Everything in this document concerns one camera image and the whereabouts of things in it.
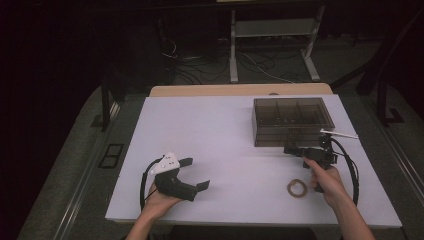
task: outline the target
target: black wire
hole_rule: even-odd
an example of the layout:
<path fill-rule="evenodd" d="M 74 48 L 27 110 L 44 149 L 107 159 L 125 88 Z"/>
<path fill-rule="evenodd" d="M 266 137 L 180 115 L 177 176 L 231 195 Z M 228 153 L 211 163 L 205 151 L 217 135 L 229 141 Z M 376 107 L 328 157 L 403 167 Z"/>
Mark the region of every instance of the black wire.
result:
<path fill-rule="evenodd" d="M 174 71 L 176 71 L 176 73 L 177 74 L 180 74 L 180 75 L 187 74 L 188 76 L 193 77 L 200 85 L 202 85 L 202 82 L 200 81 L 200 79 L 198 77 L 194 76 L 193 74 L 191 74 L 191 73 L 189 73 L 187 71 L 178 69 L 178 68 L 175 68 Z"/>
<path fill-rule="evenodd" d="M 155 193 L 158 189 L 155 188 L 155 190 L 153 190 L 151 193 L 149 193 L 149 195 L 147 195 L 147 197 L 144 199 L 144 201 L 146 201 L 150 196 L 152 196 L 153 193 Z"/>
<path fill-rule="evenodd" d="M 149 166 L 146 168 L 146 171 L 143 173 L 143 177 L 141 178 L 141 184 L 140 184 L 140 207 L 141 207 L 141 209 L 142 209 L 142 210 L 143 210 L 143 208 L 144 208 L 144 201 L 145 201 L 145 198 L 144 198 L 144 191 L 145 191 L 145 189 L 146 189 L 147 174 L 148 174 L 148 172 L 149 172 L 150 168 L 151 168 L 154 164 L 156 164 L 156 163 L 160 162 L 160 160 L 162 160 L 162 158 L 158 158 L 158 159 L 154 160 L 152 163 L 150 163 L 150 164 L 149 164 Z"/>
<path fill-rule="evenodd" d="M 330 141 L 334 142 L 339 146 L 340 150 L 343 152 L 343 156 L 346 159 L 347 166 L 350 171 L 350 175 L 352 178 L 352 184 L 353 184 L 353 202 L 355 205 L 358 205 L 358 198 L 359 198 L 359 172 L 358 167 L 356 166 L 355 162 L 349 157 L 346 150 L 343 148 L 343 146 L 334 138 L 330 138 Z"/>

